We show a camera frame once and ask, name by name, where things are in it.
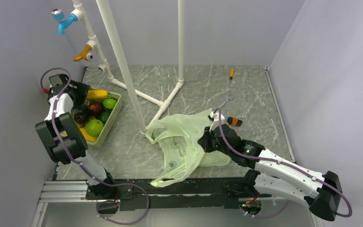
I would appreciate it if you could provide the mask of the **dark red fake apple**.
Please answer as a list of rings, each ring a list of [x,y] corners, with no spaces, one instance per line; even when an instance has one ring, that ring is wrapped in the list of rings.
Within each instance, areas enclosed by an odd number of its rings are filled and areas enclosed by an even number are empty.
[[[98,117],[104,112],[103,104],[98,101],[92,102],[87,109],[94,117]]]

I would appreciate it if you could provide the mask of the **light green plastic bag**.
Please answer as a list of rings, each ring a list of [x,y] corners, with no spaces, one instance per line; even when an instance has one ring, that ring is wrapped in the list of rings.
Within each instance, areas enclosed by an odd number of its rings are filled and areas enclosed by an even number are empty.
[[[205,127],[211,125],[212,109],[197,114],[173,114],[155,120],[145,136],[158,144],[164,154],[163,172],[150,182],[163,188],[187,179],[197,167],[225,166],[231,159],[220,151],[206,153],[198,144]]]

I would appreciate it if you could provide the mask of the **bright green fake apple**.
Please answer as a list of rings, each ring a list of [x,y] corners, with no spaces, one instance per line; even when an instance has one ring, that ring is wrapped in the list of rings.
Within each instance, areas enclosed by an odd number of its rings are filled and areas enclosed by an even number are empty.
[[[98,119],[92,119],[85,125],[85,130],[91,137],[98,137],[103,128],[103,122]]]

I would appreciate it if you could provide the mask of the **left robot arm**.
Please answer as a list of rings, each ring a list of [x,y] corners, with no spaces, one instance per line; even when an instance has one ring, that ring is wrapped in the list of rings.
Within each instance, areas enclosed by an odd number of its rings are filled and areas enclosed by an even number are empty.
[[[55,163],[72,164],[86,178],[87,188],[97,197],[112,198],[117,185],[111,174],[88,153],[88,144],[73,118],[82,111],[90,87],[73,81],[66,74],[49,78],[50,109],[46,118],[35,125],[35,130],[50,159]]]

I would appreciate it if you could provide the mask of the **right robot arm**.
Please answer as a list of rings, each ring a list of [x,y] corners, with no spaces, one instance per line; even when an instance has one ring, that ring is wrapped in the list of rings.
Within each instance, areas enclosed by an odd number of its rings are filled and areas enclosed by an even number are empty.
[[[326,221],[334,221],[342,198],[338,175],[320,173],[292,163],[251,140],[241,139],[223,124],[204,129],[198,144],[205,152],[220,151],[239,166],[247,167],[242,192],[247,196],[269,194],[299,203]]]

